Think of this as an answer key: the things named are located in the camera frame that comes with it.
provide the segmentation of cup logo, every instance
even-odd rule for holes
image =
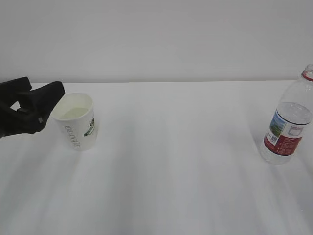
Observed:
[[[84,137],[86,136],[91,136],[93,134],[94,131],[94,118],[91,119],[89,125],[88,125],[89,129],[88,131],[84,134]]]

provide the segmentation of bottle label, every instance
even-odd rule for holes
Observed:
[[[291,155],[300,143],[304,129],[308,125],[309,123],[299,125],[289,122],[283,119],[276,110],[264,137],[264,144],[273,153]]]

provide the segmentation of water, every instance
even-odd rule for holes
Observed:
[[[293,103],[293,102],[282,102],[278,105],[277,111],[279,115],[292,123],[296,124],[308,124],[312,121],[312,113],[304,106]],[[290,160],[290,158],[294,155],[288,155],[288,156],[281,156],[278,154],[275,154],[268,150],[268,148],[265,146],[264,142],[262,141],[261,147],[260,147],[261,156],[267,161],[272,164],[280,165],[284,164],[287,161]]]
[[[87,112],[88,112],[88,109],[86,108],[73,108],[69,110],[68,112],[66,112],[64,115],[62,115],[60,119],[70,120],[74,118],[79,118]]]

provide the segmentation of white wall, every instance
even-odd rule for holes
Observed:
[[[0,80],[292,79],[313,0],[2,0]]]

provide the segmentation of water bottle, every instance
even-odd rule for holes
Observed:
[[[284,92],[260,153],[269,163],[280,165],[290,160],[313,118],[313,65]]]

